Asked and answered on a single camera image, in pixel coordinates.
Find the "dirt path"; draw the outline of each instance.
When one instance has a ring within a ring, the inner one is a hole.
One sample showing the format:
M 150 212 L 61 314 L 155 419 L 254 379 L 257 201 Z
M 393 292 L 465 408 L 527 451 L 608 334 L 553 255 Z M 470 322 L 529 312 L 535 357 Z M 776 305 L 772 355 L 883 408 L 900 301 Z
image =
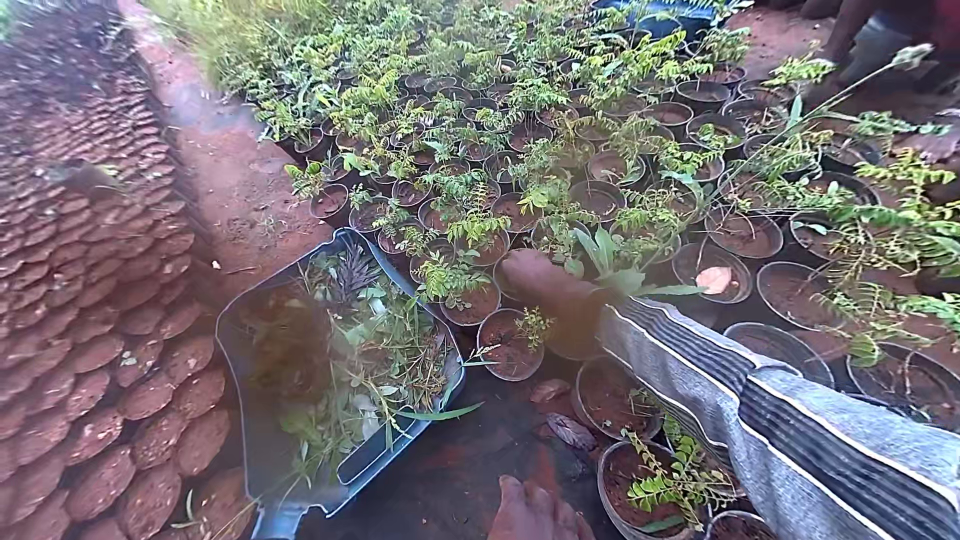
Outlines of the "dirt path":
M 332 230 L 290 195 L 283 172 L 288 156 L 271 142 L 256 142 L 261 128 L 251 110 L 238 100 L 222 103 L 150 10 L 135 0 L 118 5 L 151 71 L 154 94 L 169 107 L 164 120 L 176 129 L 182 169 L 196 188 L 225 292 L 240 294 L 328 240 Z

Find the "dry leaf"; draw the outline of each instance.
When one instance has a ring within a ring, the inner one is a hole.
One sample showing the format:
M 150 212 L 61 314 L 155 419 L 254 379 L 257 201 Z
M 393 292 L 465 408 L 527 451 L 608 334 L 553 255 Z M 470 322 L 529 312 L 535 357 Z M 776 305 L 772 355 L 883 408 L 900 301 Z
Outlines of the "dry leaf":
M 536 388 L 534 388 L 534 391 L 530 394 L 530 401 L 535 404 L 546 403 L 557 396 L 562 396 L 569 391 L 570 384 L 565 380 L 545 380 L 544 382 L 538 384 Z
M 711 266 L 697 274 L 697 286 L 706 287 L 704 294 L 720 294 L 727 290 L 733 279 L 733 270 L 729 266 Z
M 593 433 L 590 433 L 590 430 L 562 414 L 546 413 L 546 425 L 560 437 L 560 440 L 573 448 L 593 450 L 597 445 L 597 440 L 593 438 Z

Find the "bare foot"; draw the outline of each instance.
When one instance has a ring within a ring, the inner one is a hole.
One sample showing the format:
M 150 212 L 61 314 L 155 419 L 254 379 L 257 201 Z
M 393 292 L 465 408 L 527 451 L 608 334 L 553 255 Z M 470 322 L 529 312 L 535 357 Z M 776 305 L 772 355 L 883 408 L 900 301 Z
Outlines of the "bare foot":
M 584 517 L 532 481 L 500 477 L 500 509 L 487 540 L 595 540 Z

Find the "striped cloth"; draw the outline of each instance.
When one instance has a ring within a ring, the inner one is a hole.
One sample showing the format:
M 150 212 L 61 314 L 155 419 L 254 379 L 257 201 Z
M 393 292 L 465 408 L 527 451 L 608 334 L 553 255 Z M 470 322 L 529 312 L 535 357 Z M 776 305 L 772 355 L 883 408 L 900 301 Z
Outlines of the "striped cloth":
M 667 304 L 607 305 L 600 328 L 780 540 L 960 539 L 960 436 L 805 380 Z

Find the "person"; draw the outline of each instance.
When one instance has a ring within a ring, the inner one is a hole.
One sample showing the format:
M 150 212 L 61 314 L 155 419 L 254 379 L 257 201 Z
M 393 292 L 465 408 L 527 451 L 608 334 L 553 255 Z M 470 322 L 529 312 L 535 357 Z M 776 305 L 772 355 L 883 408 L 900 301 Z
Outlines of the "person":
M 805 380 L 670 305 L 576 280 L 539 251 L 512 251 L 502 268 L 521 301 L 597 339 L 731 464 L 780 540 L 960 539 L 960 436 Z M 573 535 L 566 506 L 536 486 L 500 483 L 489 540 L 592 537 L 579 520 Z

